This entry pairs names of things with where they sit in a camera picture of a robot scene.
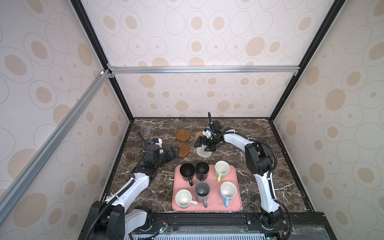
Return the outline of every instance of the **white woven coaster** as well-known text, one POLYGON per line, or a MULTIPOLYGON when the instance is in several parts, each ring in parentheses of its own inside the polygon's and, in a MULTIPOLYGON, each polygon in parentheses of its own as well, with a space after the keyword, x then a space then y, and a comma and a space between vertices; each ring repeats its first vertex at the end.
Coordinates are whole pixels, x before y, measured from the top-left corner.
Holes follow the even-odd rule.
POLYGON ((209 157, 209 156, 211 156, 212 152, 204 151, 205 148, 206 148, 205 145, 201 145, 201 147, 197 147, 196 148, 197 155, 199 155, 201 157, 209 157))

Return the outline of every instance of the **mug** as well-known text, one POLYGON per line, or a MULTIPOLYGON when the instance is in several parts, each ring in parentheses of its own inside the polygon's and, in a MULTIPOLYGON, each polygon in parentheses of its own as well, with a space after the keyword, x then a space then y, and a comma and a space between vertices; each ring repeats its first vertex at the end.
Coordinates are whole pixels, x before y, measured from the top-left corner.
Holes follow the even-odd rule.
POLYGON ((195 176, 198 180, 204 181, 208 177, 209 165, 206 162, 199 162, 196 164, 195 176))
POLYGON ((208 207, 207 198, 209 195, 209 185, 206 182, 198 182, 195 186, 196 200, 202 202, 204 207, 208 207))
POLYGON ((195 206, 198 204, 196 201, 192 201, 192 194, 186 189, 178 191, 176 193, 175 200, 179 207, 182 209, 186 209, 191 204, 195 206))
POLYGON ((184 163, 180 166, 180 174, 185 181, 189 181, 189 185, 193 186, 192 179, 195 175, 195 166, 190 163, 184 163))
POLYGON ((231 201, 237 193, 236 186, 231 182, 224 182, 220 187, 220 197, 224 200, 225 207, 228 207, 229 201, 231 201))
POLYGON ((215 164, 215 175, 217 177, 217 182, 220 182, 221 179, 225 178, 229 173, 229 164, 225 161, 218 161, 215 164))

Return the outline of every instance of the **ventilation grille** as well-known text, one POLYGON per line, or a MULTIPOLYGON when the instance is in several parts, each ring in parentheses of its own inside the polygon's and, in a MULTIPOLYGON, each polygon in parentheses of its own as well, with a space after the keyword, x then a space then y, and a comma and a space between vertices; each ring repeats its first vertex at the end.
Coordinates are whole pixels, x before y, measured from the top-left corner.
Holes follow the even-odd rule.
MULTIPOLYGON (((140 234, 135 235, 134 240, 150 237, 152 235, 140 234)), ((155 240, 266 240, 262 233, 241 233, 241 234, 173 234, 159 235, 155 240)))

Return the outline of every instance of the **black mug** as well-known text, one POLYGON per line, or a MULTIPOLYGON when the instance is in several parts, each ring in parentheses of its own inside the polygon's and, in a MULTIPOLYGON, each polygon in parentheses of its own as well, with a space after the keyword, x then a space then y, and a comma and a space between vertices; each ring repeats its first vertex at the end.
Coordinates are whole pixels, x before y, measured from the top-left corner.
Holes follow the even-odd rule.
POLYGON ((195 175, 195 166, 190 163, 184 163, 180 167, 180 174, 185 181, 189 181, 189 185, 193 186, 192 179, 195 175))
POLYGON ((208 177, 209 165, 206 162, 199 162, 196 164, 196 178, 200 181, 204 181, 208 177))

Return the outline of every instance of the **white mug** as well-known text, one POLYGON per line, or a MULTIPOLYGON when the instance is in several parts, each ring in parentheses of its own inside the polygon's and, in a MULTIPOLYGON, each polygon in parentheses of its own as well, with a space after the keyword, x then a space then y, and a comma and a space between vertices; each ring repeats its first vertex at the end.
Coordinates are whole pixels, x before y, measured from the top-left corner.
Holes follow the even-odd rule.
POLYGON ((191 204, 195 206, 198 204, 196 201, 192 201, 192 194, 187 189, 178 191, 176 193, 175 200, 179 207, 182 209, 186 209, 191 204))
POLYGON ((237 193, 236 186, 231 182, 224 182, 220 187, 220 197, 224 200, 225 207, 228 207, 229 201, 232 200, 237 193))
POLYGON ((220 182, 221 179, 228 175, 229 169, 229 164, 225 161, 218 161, 215 164, 215 175, 217 177, 217 182, 220 182))

